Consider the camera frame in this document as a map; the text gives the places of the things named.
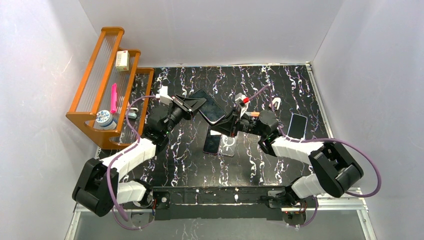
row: black smartphone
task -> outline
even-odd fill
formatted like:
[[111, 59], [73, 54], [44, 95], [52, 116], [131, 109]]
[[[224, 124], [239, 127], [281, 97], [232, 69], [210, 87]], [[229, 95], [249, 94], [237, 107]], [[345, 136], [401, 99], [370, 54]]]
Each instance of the black smartphone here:
[[204, 140], [203, 152], [205, 154], [217, 155], [220, 149], [221, 136], [222, 134], [216, 131], [212, 131], [211, 134], [211, 127], [209, 126]]
[[191, 94], [189, 98], [206, 99], [206, 102], [200, 107], [199, 112], [210, 125], [216, 124], [219, 120], [225, 117], [225, 111], [202, 88]]
[[304, 139], [306, 134], [307, 122], [308, 118], [305, 116], [296, 113], [291, 115], [287, 136], [294, 139]]

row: black marble surface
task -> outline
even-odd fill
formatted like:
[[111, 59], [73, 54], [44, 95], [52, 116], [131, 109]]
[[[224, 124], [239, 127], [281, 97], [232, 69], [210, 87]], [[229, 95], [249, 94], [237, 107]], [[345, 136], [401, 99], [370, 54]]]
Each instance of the black marble surface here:
[[[147, 76], [139, 75], [134, 82], [131, 101], [144, 95]], [[281, 66], [225, 66], [225, 67], [171, 67], [156, 68], [153, 93], [164, 85], [168, 95], [189, 96], [203, 88], [224, 108], [232, 109], [237, 93], [252, 96], [266, 84], [272, 84], [273, 97], [281, 98], [277, 111], [287, 132], [292, 113], [308, 118], [306, 139], [327, 137], [327, 132], [304, 65]], [[249, 112], [267, 108], [269, 91], [265, 91], [249, 105]], [[150, 107], [159, 104], [150, 102]], [[124, 127], [122, 142], [130, 142], [134, 135]], [[234, 157], [213, 156], [203, 153], [208, 124], [200, 116], [182, 120], [170, 134], [168, 147], [131, 171], [124, 181], [142, 179], [153, 186], [275, 186], [288, 185], [300, 176], [312, 173], [302, 162], [264, 154], [257, 142], [258, 136], [240, 132]], [[104, 158], [114, 151], [100, 150]]]

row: white backdrop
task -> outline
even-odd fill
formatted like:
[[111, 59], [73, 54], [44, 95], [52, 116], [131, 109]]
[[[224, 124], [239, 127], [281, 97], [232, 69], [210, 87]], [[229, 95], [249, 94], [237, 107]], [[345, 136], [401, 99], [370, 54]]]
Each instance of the white backdrop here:
[[96, 149], [65, 114], [98, 37], [77, 0], [0, 2], [0, 239], [64, 239]]
[[[364, 150], [382, 175], [366, 199], [378, 239], [424, 239], [424, 2], [347, 0], [312, 68], [338, 138]], [[376, 177], [357, 157], [369, 193]]]
[[343, 0], [80, 0], [94, 29], [122, 26], [140, 66], [311, 61]]

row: wooden shelf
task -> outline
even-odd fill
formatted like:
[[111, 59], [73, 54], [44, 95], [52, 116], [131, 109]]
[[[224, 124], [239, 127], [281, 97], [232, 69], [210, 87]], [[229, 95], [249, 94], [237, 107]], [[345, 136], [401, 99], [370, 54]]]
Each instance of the wooden shelf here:
[[[137, 67], [141, 52], [138, 49], [120, 48], [124, 35], [122, 27], [103, 27], [85, 73], [76, 91], [66, 117], [102, 149], [124, 149], [129, 144], [120, 143], [125, 113], [136, 74], [149, 74], [146, 95], [150, 94], [154, 76], [153, 68]], [[117, 71], [115, 58], [117, 51], [128, 50], [130, 56], [129, 71]], [[96, 123], [96, 114], [100, 110], [109, 110], [111, 88], [117, 85], [117, 121], [116, 129], [104, 130]], [[141, 110], [141, 119], [146, 117], [148, 101]], [[140, 121], [138, 132], [143, 133], [144, 120]]]

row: pink highlighter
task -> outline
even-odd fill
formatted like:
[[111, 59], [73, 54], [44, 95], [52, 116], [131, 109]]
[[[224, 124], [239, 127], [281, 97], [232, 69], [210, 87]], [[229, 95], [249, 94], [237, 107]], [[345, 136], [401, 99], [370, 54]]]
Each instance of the pink highlighter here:
[[114, 114], [117, 112], [117, 84], [114, 83], [112, 85], [112, 89], [110, 91], [110, 113]]

